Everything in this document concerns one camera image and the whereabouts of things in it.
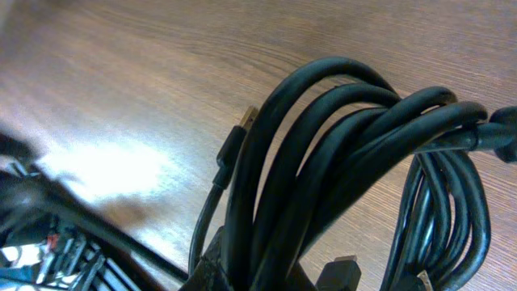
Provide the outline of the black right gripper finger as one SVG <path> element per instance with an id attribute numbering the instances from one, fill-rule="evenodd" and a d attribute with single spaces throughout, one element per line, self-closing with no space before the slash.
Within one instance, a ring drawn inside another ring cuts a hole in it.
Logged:
<path id="1" fill-rule="evenodd" d="M 221 244 L 224 226 L 215 233 L 194 273 L 179 291 L 234 291 L 221 265 Z"/>

